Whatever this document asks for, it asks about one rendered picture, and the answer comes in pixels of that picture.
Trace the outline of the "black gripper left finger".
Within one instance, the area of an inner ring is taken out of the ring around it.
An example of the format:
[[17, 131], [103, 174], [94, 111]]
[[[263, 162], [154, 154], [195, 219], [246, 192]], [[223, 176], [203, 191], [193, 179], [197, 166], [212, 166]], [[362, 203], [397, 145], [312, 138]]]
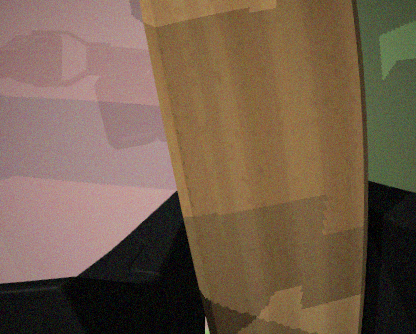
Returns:
[[0, 283], [0, 334], [204, 334], [178, 191], [78, 277]]

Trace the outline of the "brown wooden rail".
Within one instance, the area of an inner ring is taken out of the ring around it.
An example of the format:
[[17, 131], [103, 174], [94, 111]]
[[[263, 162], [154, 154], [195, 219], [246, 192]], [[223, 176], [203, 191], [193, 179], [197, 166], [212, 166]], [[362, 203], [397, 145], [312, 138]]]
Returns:
[[361, 334], [356, 0], [139, 0], [209, 334]]

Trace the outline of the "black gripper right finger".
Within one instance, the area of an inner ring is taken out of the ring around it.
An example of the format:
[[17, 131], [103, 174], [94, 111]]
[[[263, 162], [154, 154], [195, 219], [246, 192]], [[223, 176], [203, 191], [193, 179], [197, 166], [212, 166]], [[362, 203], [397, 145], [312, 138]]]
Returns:
[[361, 334], [416, 334], [416, 192], [370, 182]]

